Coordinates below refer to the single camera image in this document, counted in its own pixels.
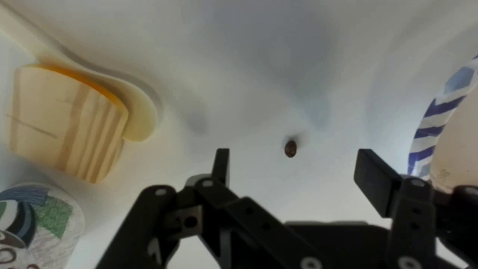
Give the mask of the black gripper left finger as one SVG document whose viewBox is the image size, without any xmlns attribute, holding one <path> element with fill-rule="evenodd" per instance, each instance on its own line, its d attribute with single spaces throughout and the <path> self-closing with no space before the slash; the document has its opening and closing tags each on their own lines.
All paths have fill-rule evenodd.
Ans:
<svg viewBox="0 0 478 269">
<path fill-rule="evenodd" d="M 229 185 L 231 150 L 219 148 L 210 173 L 193 175 L 187 179 L 187 188 L 214 188 Z"/>
</svg>

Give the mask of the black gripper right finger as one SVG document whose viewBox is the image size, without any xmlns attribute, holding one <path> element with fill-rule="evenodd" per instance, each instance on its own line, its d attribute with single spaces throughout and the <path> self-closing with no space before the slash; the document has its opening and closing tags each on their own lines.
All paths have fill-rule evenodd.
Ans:
<svg viewBox="0 0 478 269">
<path fill-rule="evenodd" d="M 375 211 L 390 218 L 402 176 L 387 164 L 374 150 L 358 153 L 355 182 Z"/>
</svg>

